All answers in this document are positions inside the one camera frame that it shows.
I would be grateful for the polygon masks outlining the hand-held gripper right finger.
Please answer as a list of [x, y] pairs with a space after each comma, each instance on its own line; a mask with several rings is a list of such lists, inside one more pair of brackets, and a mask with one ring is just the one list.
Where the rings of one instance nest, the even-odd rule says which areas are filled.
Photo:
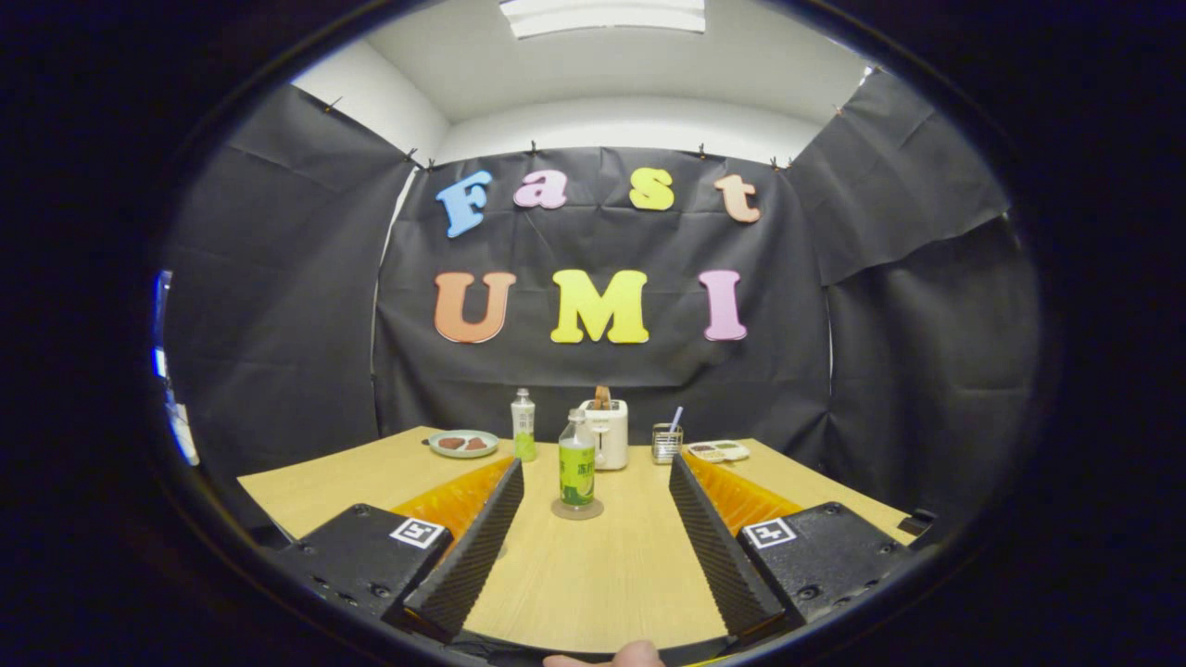
[[672, 460], [671, 498], [737, 644], [847, 609], [914, 551], [839, 501], [802, 508], [708, 460]]

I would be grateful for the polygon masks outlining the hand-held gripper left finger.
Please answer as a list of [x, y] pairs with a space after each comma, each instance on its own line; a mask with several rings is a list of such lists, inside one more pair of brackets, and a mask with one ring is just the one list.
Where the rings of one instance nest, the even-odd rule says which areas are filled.
[[524, 495], [492, 460], [394, 510], [353, 504], [272, 557], [326, 602], [448, 643], [461, 633]]

